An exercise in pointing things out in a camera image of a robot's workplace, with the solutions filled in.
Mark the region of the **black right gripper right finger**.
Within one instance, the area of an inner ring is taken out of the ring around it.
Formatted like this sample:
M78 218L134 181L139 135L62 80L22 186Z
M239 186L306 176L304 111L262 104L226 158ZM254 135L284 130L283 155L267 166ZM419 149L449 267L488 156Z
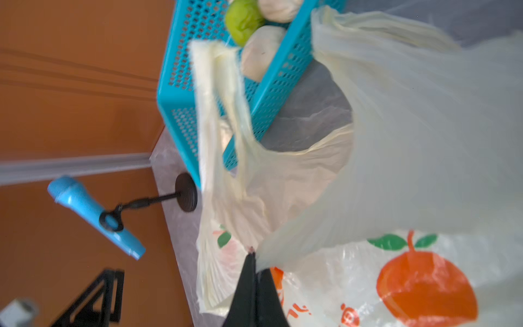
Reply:
M256 275L256 326L289 327L279 301L271 271Z

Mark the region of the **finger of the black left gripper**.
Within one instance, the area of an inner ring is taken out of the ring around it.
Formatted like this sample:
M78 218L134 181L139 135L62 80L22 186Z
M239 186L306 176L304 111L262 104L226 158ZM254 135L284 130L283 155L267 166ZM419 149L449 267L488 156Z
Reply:
M108 327L118 324L124 281L124 271L103 270L51 326Z

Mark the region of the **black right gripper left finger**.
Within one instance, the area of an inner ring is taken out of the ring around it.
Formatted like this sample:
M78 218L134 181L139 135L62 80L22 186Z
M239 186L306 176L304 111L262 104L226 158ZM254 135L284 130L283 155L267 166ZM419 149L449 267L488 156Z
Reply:
M249 253L222 327L252 327L256 325L256 255Z

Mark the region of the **yellow printed plastic bag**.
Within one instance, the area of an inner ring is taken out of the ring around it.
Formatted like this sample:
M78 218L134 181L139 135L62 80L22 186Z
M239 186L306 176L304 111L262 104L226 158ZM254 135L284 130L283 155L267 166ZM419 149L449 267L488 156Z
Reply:
M522 325L522 33L462 49L383 12L311 19L353 121L309 149L253 135L238 51L190 45L200 311L252 253L291 326Z

